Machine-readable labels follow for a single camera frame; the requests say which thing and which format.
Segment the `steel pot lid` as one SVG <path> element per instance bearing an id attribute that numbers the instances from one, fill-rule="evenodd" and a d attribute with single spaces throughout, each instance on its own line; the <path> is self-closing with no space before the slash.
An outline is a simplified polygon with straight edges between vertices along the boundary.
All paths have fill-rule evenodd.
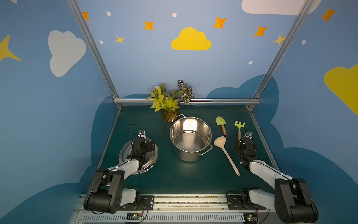
<path id="1" fill-rule="evenodd" d="M 131 153 L 131 151 L 132 151 L 131 141 L 128 141 L 122 147 L 122 149 L 119 153 L 119 156 L 118 156 L 119 163 L 124 162 L 125 159 L 128 157 L 128 155 Z M 133 174 L 139 175 L 139 174 L 143 174 L 143 173 L 149 171 L 155 165 L 157 160 L 158 160 L 158 147 L 155 144 L 155 150 L 146 153 L 145 159 L 144 159 L 144 165 L 141 167 L 141 169 L 139 169 L 137 172 L 135 172 Z"/>

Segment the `beige plastic ladle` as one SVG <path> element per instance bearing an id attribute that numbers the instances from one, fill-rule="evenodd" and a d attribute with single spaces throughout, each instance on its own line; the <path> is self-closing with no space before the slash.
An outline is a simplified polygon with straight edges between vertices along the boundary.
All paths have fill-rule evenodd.
<path id="1" fill-rule="evenodd" d="M 228 152 L 225 149 L 226 141 L 227 141 L 226 137 L 221 136 L 221 137 L 218 137 L 218 138 L 216 138 L 214 140 L 214 145 L 223 150 L 223 152 L 226 155 L 227 159 L 229 160 L 232 168 L 234 169 L 236 175 L 240 176 L 240 172 L 239 172 L 238 168 L 236 167 L 235 163 L 233 162 L 233 160 L 231 159 L 230 155 L 228 154 Z"/>

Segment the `stainless steel stock pot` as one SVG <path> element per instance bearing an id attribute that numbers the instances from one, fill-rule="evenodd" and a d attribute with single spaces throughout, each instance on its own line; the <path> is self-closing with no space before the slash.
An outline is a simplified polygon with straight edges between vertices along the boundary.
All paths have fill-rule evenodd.
<path id="1" fill-rule="evenodd" d="M 183 114 L 174 117 L 169 136 L 175 147 L 174 154 L 185 162 L 198 161 L 213 148 L 211 128 L 197 117 Z"/>

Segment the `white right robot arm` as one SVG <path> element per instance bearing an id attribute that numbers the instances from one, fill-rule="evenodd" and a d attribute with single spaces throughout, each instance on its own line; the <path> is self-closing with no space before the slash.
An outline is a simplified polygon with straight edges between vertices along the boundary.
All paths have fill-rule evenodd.
<path id="1" fill-rule="evenodd" d="M 260 177 L 275 191 L 244 189 L 240 201 L 242 207 L 248 209 L 260 205 L 275 212 L 286 224 L 315 223 L 318 220 L 318 208 L 304 179 L 285 175 L 259 160 L 256 157 L 257 147 L 249 137 L 235 140 L 233 150 L 238 153 L 238 160 L 247 171 Z"/>

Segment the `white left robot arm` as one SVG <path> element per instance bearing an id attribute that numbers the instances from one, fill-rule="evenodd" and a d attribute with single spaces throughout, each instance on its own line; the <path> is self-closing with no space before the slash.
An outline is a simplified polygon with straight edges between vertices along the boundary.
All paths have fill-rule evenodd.
<path id="1" fill-rule="evenodd" d="M 84 200 L 84 209 L 96 215 L 116 213 L 120 208 L 140 208 L 141 195 L 137 189 L 124 187 L 124 180 L 138 172 L 147 154 L 155 151 L 155 142 L 137 137 L 131 142 L 131 152 L 117 166 L 97 169 Z"/>

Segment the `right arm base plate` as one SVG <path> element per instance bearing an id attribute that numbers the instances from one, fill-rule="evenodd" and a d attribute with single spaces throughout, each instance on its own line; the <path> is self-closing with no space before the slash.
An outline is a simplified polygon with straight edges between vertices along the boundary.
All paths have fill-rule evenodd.
<path id="1" fill-rule="evenodd" d="M 241 195 L 227 195 L 226 199 L 227 199 L 228 208 L 231 211 L 256 210 L 256 209 L 258 209 L 259 211 L 266 210 L 265 207 L 252 203 L 251 200 L 248 199 L 247 197 L 242 199 Z"/>

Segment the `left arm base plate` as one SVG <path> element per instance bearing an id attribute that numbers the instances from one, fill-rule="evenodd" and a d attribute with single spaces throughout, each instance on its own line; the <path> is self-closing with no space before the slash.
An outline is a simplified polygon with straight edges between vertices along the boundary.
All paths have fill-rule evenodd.
<path id="1" fill-rule="evenodd" d="M 119 211 L 141 211 L 145 207 L 145 210 L 152 211 L 154 206 L 155 197 L 152 195 L 141 195 L 135 198 L 133 203 L 128 203 L 119 207 Z"/>

